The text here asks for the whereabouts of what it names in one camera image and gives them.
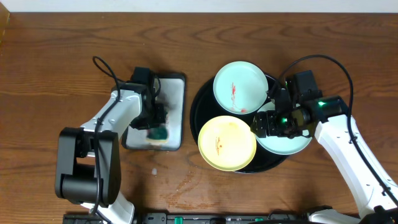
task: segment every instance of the black tray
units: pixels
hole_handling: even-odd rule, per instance
[[[269,89],[271,89],[271,87],[275,83],[275,80],[268,75],[266,76],[267,76]],[[217,103],[217,100],[214,97],[213,82],[214,78],[208,80],[200,88],[191,106],[190,126],[191,126],[192,136],[197,144],[198,144],[198,135],[201,130],[201,127],[203,127],[203,125],[205,125],[205,123],[210,119],[215,118],[217,116],[228,115],[228,116],[237,117],[243,120],[246,124],[250,125],[253,122],[254,115],[256,113],[253,112],[250,114],[239,115],[224,110],[224,108],[222,108]],[[256,172],[266,171],[279,165],[286,158],[287,156],[281,156],[267,151],[257,142],[257,150],[253,160],[246,167],[237,170],[235,172],[256,173]]]

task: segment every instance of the wooden table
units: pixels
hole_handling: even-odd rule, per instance
[[[268,213],[326,204],[358,212],[316,141],[259,174],[218,171],[202,159],[190,106],[202,84],[235,60],[274,76],[308,54],[340,60],[354,81],[353,114],[363,137],[398,180],[398,15],[13,13],[0,51],[2,223],[60,223],[64,213],[86,211],[55,196],[54,178],[59,132],[90,119],[114,85],[93,65],[93,55],[124,80],[135,66],[187,75],[180,150],[120,149],[121,191],[141,211]],[[324,95],[348,102],[348,82],[337,66],[315,59],[292,72],[306,69]]]

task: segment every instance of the round black tray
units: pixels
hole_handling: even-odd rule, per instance
[[[268,75],[266,76],[267,76],[269,89],[271,89],[272,85],[275,83],[275,80]],[[214,78],[208,80],[200,88],[191,106],[190,126],[191,126],[192,136],[197,144],[198,144],[198,135],[201,130],[201,127],[203,127],[203,125],[205,125],[205,123],[210,119],[215,118],[217,116],[229,115],[237,117],[243,120],[246,124],[250,125],[253,122],[254,114],[256,113],[253,112],[250,114],[239,115],[224,110],[217,103],[217,100],[214,97],[213,82]],[[266,171],[279,165],[286,158],[287,156],[281,156],[267,151],[257,142],[257,150],[253,160],[245,168],[242,168],[235,172],[256,173],[256,172]]]

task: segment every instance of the white wall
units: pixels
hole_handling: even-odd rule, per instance
[[[10,12],[398,12],[398,0],[0,0]]]

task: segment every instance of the yellow plate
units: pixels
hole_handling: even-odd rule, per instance
[[[218,116],[200,130],[199,151],[214,168],[235,171],[247,166],[256,153],[256,138],[250,127],[232,116]]]

